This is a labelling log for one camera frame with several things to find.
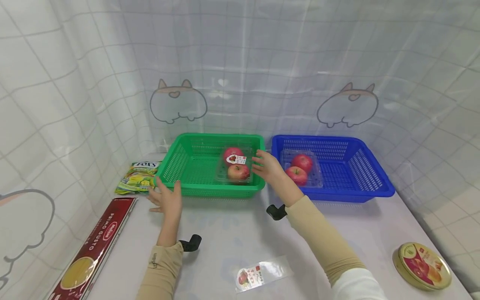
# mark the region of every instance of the plastic basket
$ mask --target plastic basket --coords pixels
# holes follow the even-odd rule
[[[363,203],[374,197],[391,197],[395,189],[367,145],[352,137],[276,135],[272,155],[282,150],[315,153],[322,171],[322,188],[300,187],[312,200]]]
[[[282,165],[283,170],[286,170],[290,167],[291,161],[293,158],[299,154],[305,154],[312,159],[313,166],[308,174],[307,184],[305,184],[304,188],[321,188],[323,187],[322,181],[322,172],[320,171],[320,165],[317,161],[317,156],[312,151],[307,150],[290,150],[290,149],[283,149],[280,152],[280,164]]]
[[[157,172],[169,189],[181,180],[182,195],[204,198],[252,198],[265,181],[252,174],[248,184],[226,184],[217,180],[218,158],[225,147],[265,150],[263,137],[247,134],[184,133],[177,137]]]

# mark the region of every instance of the gold tin lid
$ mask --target gold tin lid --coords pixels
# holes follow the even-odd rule
[[[409,242],[394,253],[394,264],[400,275],[411,285],[433,291],[448,287],[452,275],[446,262],[430,248]]]

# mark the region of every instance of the plastic bag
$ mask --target plastic bag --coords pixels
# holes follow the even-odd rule
[[[155,187],[155,174],[161,161],[133,163],[128,173],[115,189],[117,194],[147,193],[148,187]]]
[[[236,277],[237,293],[263,286],[284,277],[293,275],[286,256],[259,262],[238,271]]]

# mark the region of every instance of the blue basket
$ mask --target blue basket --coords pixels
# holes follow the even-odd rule
[[[280,161],[283,149],[309,150],[317,156],[323,187],[304,188],[312,200],[364,203],[374,197],[391,197],[395,188],[367,145],[356,138],[310,135],[276,135],[272,155]]]

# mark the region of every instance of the green basket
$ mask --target green basket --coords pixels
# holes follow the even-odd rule
[[[221,183],[216,178],[217,163],[224,147],[251,147],[265,150],[263,137],[248,134],[184,133],[177,137],[157,172],[169,189],[181,180],[184,196],[204,198],[252,198],[265,181],[253,175],[248,185]]]

